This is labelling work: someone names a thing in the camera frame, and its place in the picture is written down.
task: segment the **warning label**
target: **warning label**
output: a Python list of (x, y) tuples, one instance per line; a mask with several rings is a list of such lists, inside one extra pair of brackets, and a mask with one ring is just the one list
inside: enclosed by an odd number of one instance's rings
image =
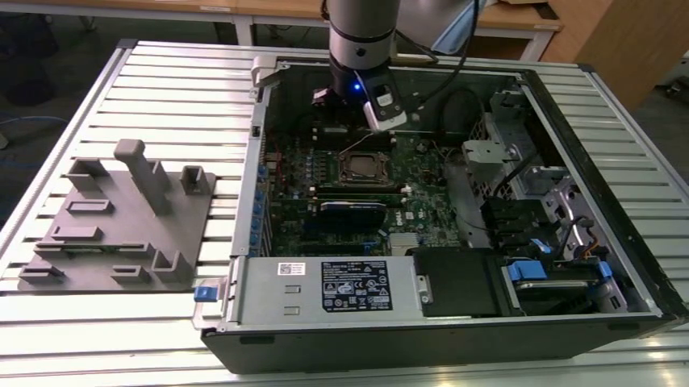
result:
[(383, 260), (322, 262), (326, 312), (391, 310), (390, 277)]

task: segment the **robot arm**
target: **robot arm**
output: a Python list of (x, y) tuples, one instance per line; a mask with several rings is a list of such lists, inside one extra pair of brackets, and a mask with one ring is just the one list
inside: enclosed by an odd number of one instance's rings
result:
[(351, 104), (363, 103), (373, 131), (406, 123), (390, 51), (399, 0), (327, 0), (332, 90)]
[(331, 22), (331, 89), (349, 105), (361, 104), (373, 132), (407, 122), (389, 69), (398, 21), (417, 42), (458, 51), (470, 35), (471, 3), (486, 0), (324, 0)]

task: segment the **slotted aluminum surface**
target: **slotted aluminum surface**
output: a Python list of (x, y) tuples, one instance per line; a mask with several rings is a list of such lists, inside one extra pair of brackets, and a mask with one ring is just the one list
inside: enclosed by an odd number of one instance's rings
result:
[[(326, 52), (139, 42), (120, 49), (72, 121), (73, 139), (43, 183), (35, 182), (3, 236), (0, 261), (0, 385), (439, 385), (495, 384), (680, 386), (689, 380), (689, 326), (650, 339), (612, 343), (572, 360), (405, 368), (327, 374), (238, 376), (204, 349), (184, 294), (15, 295), (20, 265), (31, 260), (69, 182), (77, 156), (104, 157), (115, 142), (139, 138), (168, 171), (188, 162), (219, 176), (196, 270), (223, 276), (235, 227), (236, 195), (251, 125), (250, 68), (256, 55), (326, 58)], [(570, 64), (471, 60), (474, 66), (534, 69), (642, 233), (682, 297), (689, 299), (686, 185), (597, 78)], [(216, 305), (204, 306), (219, 317)], [(385, 348), (371, 348), (385, 355)]]

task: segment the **cpu socket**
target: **cpu socket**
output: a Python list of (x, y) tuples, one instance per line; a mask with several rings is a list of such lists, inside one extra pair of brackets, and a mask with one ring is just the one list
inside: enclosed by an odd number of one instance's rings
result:
[(391, 185), (387, 157), (381, 152), (346, 152), (339, 156), (341, 185)]

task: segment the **capacitor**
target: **capacitor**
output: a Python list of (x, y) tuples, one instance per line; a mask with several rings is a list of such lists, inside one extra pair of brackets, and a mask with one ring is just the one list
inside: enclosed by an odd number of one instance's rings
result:
[(411, 187), (409, 186), (409, 184), (405, 184), (405, 187), (402, 187), (402, 189), (399, 190), (399, 193), (401, 194), (406, 194), (407, 196), (410, 196), (411, 192), (413, 192)]
[(429, 145), (426, 144), (425, 141), (421, 141), (418, 144), (417, 144), (417, 153), (419, 154), (426, 154), (429, 152)]

